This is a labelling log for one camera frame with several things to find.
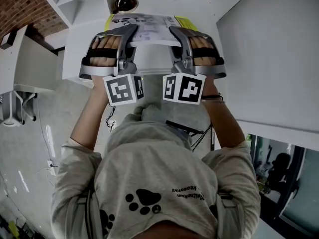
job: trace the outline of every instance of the brick wall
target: brick wall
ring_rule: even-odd
[[[0,0],[0,24],[0,40],[13,29],[30,24],[34,39],[67,28],[46,0]]]

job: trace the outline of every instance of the black paw print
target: black paw print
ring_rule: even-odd
[[[153,193],[153,192],[146,190],[146,189],[138,189],[136,191],[136,194],[140,200],[140,203],[142,205],[144,205],[144,207],[142,207],[140,209],[140,214],[142,214],[142,215],[148,214],[151,210],[148,207],[150,205],[154,205],[152,207],[153,213],[157,214],[161,211],[161,207],[159,205],[155,205],[161,199],[161,195],[159,193]],[[134,196],[132,194],[127,194],[125,199],[126,199],[126,202],[130,203],[131,201],[133,201]],[[133,202],[129,205],[129,209],[132,212],[136,211],[138,208],[139,208],[138,203]]]
[[[100,210],[100,217],[103,228],[103,236],[106,236],[109,233],[107,229],[110,230],[113,227],[112,221],[115,220],[115,217],[113,214],[108,216],[104,210]]]

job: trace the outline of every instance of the white desk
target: white desk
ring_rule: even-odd
[[[0,95],[55,89],[57,56],[25,36],[26,29],[17,32],[12,47],[0,49]]]

